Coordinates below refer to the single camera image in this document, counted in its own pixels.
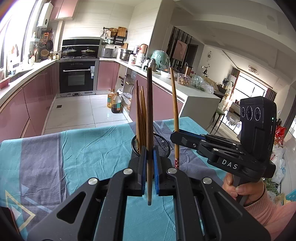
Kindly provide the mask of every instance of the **pink sleeve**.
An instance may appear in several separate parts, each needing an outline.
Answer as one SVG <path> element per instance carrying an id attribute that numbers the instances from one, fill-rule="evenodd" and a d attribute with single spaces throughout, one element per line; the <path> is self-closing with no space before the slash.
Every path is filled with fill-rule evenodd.
<path id="1" fill-rule="evenodd" d="M 271 240 L 275 240 L 294 215 L 296 202 L 290 202 L 284 206 L 275 205 L 265 190 L 264 195 L 257 202 L 245 209 L 268 230 Z"/>

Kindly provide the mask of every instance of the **silver screw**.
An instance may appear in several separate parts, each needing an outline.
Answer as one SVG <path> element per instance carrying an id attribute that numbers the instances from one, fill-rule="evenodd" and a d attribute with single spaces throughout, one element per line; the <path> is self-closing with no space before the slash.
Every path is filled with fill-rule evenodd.
<path id="1" fill-rule="evenodd" d="M 205 177 L 205 178 L 202 180 L 202 182 L 203 182 L 204 184 L 211 184 L 211 183 L 212 183 L 212 179 L 210 179 L 209 177 Z"/>
<path id="2" fill-rule="evenodd" d="M 132 174 L 132 173 L 133 173 L 133 170 L 130 169 L 130 168 L 127 168 L 127 169 L 124 169 L 124 170 L 123 170 L 123 173 L 124 173 L 125 175 L 129 175 L 129 174 Z"/>
<path id="3" fill-rule="evenodd" d="M 171 168 L 168 169 L 169 174 L 176 174 L 176 172 L 177 172 L 176 168 L 171 167 Z"/>
<path id="4" fill-rule="evenodd" d="M 89 185 L 95 185 L 97 183 L 98 183 L 98 179 L 96 179 L 96 178 L 89 179 Z"/>

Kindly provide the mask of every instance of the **sink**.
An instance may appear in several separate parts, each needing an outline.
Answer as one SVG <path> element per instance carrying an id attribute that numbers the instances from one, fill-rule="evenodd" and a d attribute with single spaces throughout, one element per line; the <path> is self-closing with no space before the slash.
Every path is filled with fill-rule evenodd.
<path id="1" fill-rule="evenodd" d="M 31 71 L 31 70 L 24 70 L 24 71 L 21 71 L 15 75 L 13 75 L 12 77 L 10 77 L 9 83 L 17 80 L 19 77 L 23 76 L 24 74 L 28 73 L 29 71 Z"/>

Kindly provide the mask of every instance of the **cooking oil bottle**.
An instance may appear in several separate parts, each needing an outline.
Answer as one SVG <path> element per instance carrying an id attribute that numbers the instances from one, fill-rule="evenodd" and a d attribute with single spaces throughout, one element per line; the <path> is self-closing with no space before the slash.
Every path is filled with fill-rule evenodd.
<path id="1" fill-rule="evenodd" d="M 115 95 L 115 90 L 114 89 L 111 89 L 109 91 L 110 92 L 109 92 L 108 98 L 107 98 L 107 107 L 108 108 L 111 108 L 112 107 L 112 98 Z"/>
<path id="2" fill-rule="evenodd" d="M 120 107 L 121 107 L 121 97 L 119 96 L 119 93 L 116 92 L 116 94 L 113 96 L 113 99 L 112 99 L 111 111 L 113 113 L 119 113 Z"/>

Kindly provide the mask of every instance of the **chair leg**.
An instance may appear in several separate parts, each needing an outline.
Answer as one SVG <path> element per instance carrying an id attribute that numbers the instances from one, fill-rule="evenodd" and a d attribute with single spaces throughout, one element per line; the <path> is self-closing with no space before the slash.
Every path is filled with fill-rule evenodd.
<path id="1" fill-rule="evenodd" d="M 220 119 L 220 116 L 221 116 L 221 115 L 219 115 L 219 116 L 218 116 L 218 119 L 216 120 L 216 122 L 215 122 L 215 125 L 213 126 L 213 129 L 214 129 L 214 128 L 215 128 L 215 126 L 217 125 L 217 123 L 218 123 L 218 120 Z"/>
<path id="2" fill-rule="evenodd" d="M 218 131 L 219 127 L 221 126 L 221 123 L 222 123 L 222 121 L 223 121 L 223 119 L 224 119 L 224 116 L 225 116 L 225 115 L 223 115 L 223 118 L 222 118 L 222 120 L 221 120 L 221 122 L 220 122 L 220 124 L 219 124 L 219 126 L 218 126 L 218 128 L 217 128 L 217 131 Z"/>
<path id="3" fill-rule="evenodd" d="M 215 117 L 216 117 L 216 112 L 215 112 L 214 115 L 213 115 L 213 122 L 214 122 L 214 120 L 215 120 Z"/>

